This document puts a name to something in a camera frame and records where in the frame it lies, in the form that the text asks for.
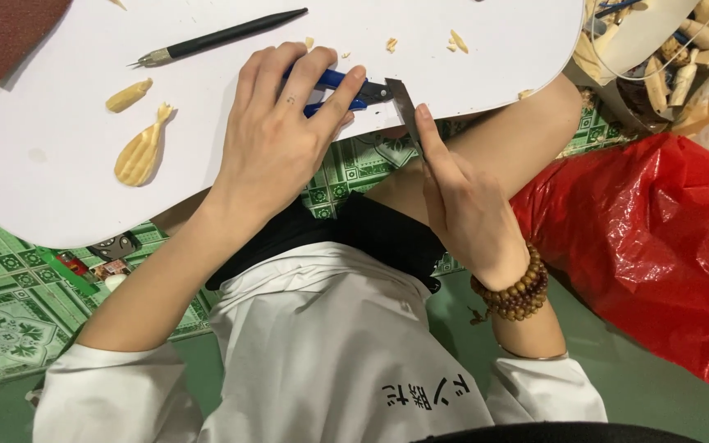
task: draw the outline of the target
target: person's left hand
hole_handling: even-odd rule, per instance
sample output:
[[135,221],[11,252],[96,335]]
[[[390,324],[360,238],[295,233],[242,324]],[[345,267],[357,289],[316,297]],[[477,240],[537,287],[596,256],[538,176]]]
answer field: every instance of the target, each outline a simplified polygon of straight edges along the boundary
[[334,50],[322,46],[309,54],[304,43],[283,43],[251,56],[240,71],[221,171],[205,204],[222,205],[258,230],[300,194],[341,126],[355,118],[348,108],[366,78],[366,69],[355,66],[324,106],[306,118],[302,110],[313,88],[336,59]]

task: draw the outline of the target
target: pliers handle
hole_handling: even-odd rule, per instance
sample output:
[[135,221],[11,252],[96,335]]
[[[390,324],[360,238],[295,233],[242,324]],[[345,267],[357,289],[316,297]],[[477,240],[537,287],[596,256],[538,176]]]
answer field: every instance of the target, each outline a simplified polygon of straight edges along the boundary
[[[284,73],[285,79],[289,78],[289,74],[291,74],[292,68],[294,68],[294,65],[290,66],[286,73]],[[332,69],[326,69],[324,73],[321,74],[321,77],[319,81],[316,82],[316,84],[325,88],[336,89],[341,85],[344,76],[346,76],[346,74],[333,71]],[[363,110],[369,105],[384,102],[390,100],[391,98],[393,98],[393,95],[390,93],[390,90],[387,86],[384,86],[382,84],[369,83],[368,79],[366,79],[365,81],[363,81],[362,87],[360,88],[360,92],[357,96],[354,97],[354,100],[352,100],[352,103],[349,105],[349,110]],[[316,114],[316,112],[324,104],[324,102],[321,102],[307,105],[302,110],[302,113],[306,117],[310,118],[311,116]]]

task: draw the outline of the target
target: sandpaper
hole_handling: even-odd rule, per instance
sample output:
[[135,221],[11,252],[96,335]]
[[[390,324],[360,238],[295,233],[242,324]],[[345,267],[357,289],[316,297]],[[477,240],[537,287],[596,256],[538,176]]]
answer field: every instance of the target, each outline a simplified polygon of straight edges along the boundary
[[0,0],[0,80],[62,18],[72,0]]

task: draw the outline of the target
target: green tile floor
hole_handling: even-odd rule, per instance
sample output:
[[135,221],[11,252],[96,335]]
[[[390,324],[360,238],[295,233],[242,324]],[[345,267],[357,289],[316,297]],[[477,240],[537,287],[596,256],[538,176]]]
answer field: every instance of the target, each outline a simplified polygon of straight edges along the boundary
[[[564,155],[621,143],[618,125],[601,115],[601,103],[589,91],[582,92],[581,122]],[[444,135],[458,125],[440,124]],[[333,144],[323,166],[302,194],[306,206],[317,217],[334,217],[352,190],[365,191],[404,164],[414,151],[406,139],[383,139],[369,134]],[[127,257],[138,266],[166,236],[145,222],[133,233],[143,245]],[[100,262],[86,249],[73,250],[88,265]],[[444,258],[437,275],[461,270],[450,257]],[[93,297],[76,291],[34,253],[34,245],[0,228],[0,382],[35,374],[51,364],[73,331],[109,294],[102,290]],[[191,337],[209,330],[207,314],[218,300],[215,292],[199,291],[173,339]]]

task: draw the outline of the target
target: black pen handle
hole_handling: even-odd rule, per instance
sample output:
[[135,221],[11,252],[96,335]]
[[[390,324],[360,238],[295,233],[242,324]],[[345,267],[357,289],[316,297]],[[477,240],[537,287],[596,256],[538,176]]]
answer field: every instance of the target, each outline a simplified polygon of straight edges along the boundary
[[271,27],[282,25],[291,19],[308,12],[308,8],[297,9],[287,13],[272,14],[257,18],[256,20],[236,25],[212,34],[202,35],[187,42],[177,43],[166,48],[172,58],[184,57],[194,52],[208,49],[212,46],[229,43],[246,35],[263,32]]

